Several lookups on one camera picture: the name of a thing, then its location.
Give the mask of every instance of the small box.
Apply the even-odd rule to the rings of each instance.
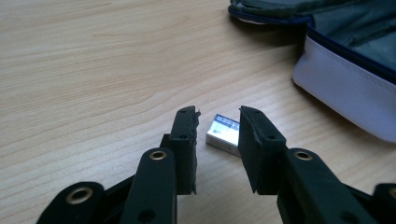
[[[238,150],[239,122],[217,114],[206,134],[206,142],[241,157]]]

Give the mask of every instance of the table surface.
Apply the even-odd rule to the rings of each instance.
[[[239,158],[205,144],[216,114],[263,111],[339,179],[372,193],[396,182],[383,142],[293,84],[304,28],[231,19],[223,1],[0,1],[0,222],[35,223],[78,181],[106,189],[135,173],[176,112],[195,105],[197,195],[178,223],[281,223]]]

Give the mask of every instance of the gray bag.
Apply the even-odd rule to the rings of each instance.
[[[258,24],[307,24],[294,82],[373,135],[396,142],[395,0],[232,0]]]

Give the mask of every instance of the wooden table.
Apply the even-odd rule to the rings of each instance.
[[[35,223],[65,187],[106,189],[195,105],[197,195],[178,223],[281,223],[276,197],[251,192],[239,158],[205,144],[215,114],[263,111],[341,181],[371,193],[396,181],[385,143],[290,77],[304,29],[233,20],[228,1],[0,1],[0,222]]]

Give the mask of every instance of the white bag panel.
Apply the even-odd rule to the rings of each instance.
[[[307,37],[294,82],[369,133],[396,142],[396,85]]]

